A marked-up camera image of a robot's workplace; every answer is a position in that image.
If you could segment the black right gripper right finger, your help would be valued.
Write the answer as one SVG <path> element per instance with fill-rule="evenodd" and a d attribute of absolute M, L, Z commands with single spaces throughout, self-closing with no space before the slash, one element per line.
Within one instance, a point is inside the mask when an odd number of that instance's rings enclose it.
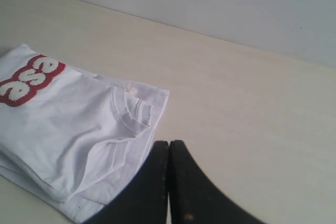
<path fill-rule="evenodd" d="M 211 182 L 181 140 L 170 143 L 169 179 L 172 223 L 262 223 Z"/>

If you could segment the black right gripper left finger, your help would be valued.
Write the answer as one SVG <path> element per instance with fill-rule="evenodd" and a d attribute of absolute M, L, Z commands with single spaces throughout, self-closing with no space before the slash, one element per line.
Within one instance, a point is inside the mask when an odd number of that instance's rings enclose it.
<path fill-rule="evenodd" d="M 168 142 L 154 142 L 148 157 L 127 187 L 85 223 L 166 223 L 168 156 Z"/>

